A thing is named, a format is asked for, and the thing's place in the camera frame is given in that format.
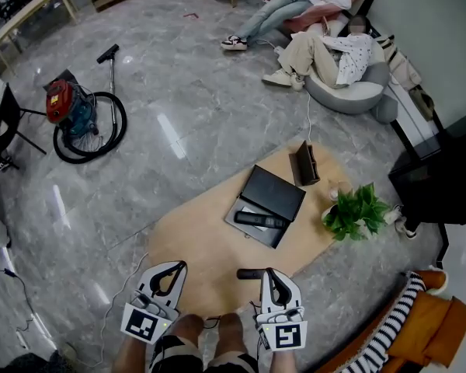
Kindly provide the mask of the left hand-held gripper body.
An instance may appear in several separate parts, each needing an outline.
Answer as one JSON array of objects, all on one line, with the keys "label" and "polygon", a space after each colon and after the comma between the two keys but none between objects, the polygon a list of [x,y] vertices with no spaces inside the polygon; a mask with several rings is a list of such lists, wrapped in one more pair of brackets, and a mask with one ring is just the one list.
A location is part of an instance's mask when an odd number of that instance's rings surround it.
[{"label": "left hand-held gripper body", "polygon": [[120,331],[137,340],[155,344],[178,319],[179,312],[137,291],[123,311]]}]

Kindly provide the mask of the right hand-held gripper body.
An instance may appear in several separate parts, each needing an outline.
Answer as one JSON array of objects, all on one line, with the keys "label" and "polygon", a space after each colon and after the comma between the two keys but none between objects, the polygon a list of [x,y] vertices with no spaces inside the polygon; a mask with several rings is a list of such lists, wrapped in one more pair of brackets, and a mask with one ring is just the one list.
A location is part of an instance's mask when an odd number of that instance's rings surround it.
[{"label": "right hand-held gripper body", "polygon": [[267,350],[297,350],[306,345],[308,322],[304,307],[258,314],[256,328]]}]

